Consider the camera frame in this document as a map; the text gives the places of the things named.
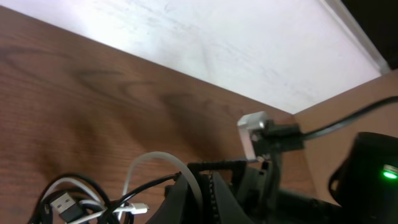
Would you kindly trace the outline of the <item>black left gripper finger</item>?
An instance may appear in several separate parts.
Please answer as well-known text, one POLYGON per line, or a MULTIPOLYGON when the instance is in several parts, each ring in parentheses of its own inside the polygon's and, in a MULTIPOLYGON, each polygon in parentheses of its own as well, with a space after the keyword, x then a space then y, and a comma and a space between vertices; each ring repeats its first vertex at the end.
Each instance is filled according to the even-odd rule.
POLYGON ((166 187, 168 194, 146 224, 199 224, 201 215, 186 180, 166 187))

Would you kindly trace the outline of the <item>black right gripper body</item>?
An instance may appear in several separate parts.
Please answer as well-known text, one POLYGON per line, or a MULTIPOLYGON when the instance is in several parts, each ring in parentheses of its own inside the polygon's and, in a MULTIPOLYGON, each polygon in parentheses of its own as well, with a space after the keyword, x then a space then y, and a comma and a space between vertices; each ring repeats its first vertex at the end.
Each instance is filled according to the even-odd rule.
POLYGON ((242 181, 242 207, 254 223, 310 223, 302 197, 280 188, 277 162, 263 162, 260 168, 246 167, 242 181))

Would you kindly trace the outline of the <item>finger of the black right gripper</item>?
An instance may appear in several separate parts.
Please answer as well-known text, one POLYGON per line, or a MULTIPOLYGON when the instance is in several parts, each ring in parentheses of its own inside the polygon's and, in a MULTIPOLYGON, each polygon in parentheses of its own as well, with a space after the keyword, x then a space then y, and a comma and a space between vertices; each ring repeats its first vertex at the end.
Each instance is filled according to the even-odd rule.
POLYGON ((246 161, 189 163, 203 198, 200 223, 255 224, 258 170, 246 161))

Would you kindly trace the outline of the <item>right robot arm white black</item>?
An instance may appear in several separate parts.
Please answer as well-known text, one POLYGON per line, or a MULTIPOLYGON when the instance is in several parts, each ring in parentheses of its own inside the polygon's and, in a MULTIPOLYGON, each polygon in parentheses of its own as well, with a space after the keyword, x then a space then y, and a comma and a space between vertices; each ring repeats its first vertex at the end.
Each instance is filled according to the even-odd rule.
POLYGON ((361 132, 328 181, 335 203, 279 187, 280 156, 190 163, 203 194, 204 223, 397 223, 397 138, 361 132))

